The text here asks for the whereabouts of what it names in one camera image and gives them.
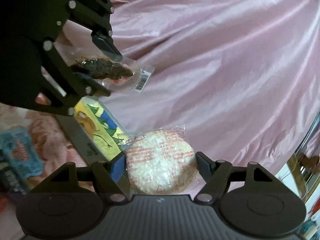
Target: white label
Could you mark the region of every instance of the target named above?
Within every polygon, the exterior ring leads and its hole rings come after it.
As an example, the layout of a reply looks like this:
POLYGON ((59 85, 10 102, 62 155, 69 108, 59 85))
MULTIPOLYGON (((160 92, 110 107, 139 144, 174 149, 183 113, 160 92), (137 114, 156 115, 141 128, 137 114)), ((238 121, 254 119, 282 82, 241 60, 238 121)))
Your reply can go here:
POLYGON ((137 84, 135 90, 141 92, 142 89, 144 88, 144 86, 146 85, 146 83, 147 83, 147 81, 148 81, 150 76, 151 76, 150 72, 143 70, 142 73, 141 73, 141 76, 140 76, 140 81, 137 84))

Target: metal screw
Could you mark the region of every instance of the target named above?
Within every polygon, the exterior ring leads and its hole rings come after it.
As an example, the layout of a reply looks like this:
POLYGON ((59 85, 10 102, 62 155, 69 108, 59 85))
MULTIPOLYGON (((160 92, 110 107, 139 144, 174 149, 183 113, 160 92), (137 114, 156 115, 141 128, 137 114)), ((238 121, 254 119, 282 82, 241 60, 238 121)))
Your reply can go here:
POLYGON ((197 200, 201 201, 201 202, 209 202, 212 200, 212 196, 206 193, 203 194, 199 194, 197 196, 197 200))
POLYGON ((77 5, 76 1, 74 1, 74 0, 70 0, 69 1, 69 8, 70 9, 74 9, 76 7, 76 5, 77 5))
POLYGON ((89 95, 92 91, 92 88, 90 86, 85 88, 85 92, 89 95))
POLYGON ((44 41, 43 49, 45 51, 49 51, 50 49, 52 49, 52 41, 44 41))
POLYGON ((112 194, 110 200, 113 202, 122 202, 125 200, 125 196, 122 194, 112 194))
POLYGON ((74 110, 73 107, 70 107, 70 108, 68 109, 68 115, 73 115, 74 112, 75 112, 75 110, 74 110))

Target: pink satin cloth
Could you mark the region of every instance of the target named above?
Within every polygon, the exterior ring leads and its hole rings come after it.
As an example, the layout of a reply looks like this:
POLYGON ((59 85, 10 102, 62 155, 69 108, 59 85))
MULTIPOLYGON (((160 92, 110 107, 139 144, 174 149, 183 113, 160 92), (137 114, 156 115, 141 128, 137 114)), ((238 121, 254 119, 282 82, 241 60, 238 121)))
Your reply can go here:
MULTIPOLYGON (((155 66, 142 93, 102 98, 128 131, 184 123, 213 160, 273 174, 320 108, 320 0, 112 0, 123 55, 155 66)), ((90 31, 68 22, 75 47, 90 31)))

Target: transparent plastic packaging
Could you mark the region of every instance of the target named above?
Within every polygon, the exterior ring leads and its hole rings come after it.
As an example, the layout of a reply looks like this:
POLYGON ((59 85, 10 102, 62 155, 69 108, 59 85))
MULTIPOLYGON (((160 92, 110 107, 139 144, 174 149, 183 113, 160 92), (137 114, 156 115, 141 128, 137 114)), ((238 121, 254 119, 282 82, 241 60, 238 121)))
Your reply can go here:
POLYGON ((73 71, 86 74, 111 91, 135 90, 141 92, 154 67, 133 59, 96 48, 75 48, 54 44, 65 63, 73 71))
POLYGON ((137 194, 169 195, 186 190, 196 177, 196 156, 184 125, 145 133, 118 134, 123 140, 130 184, 137 194))

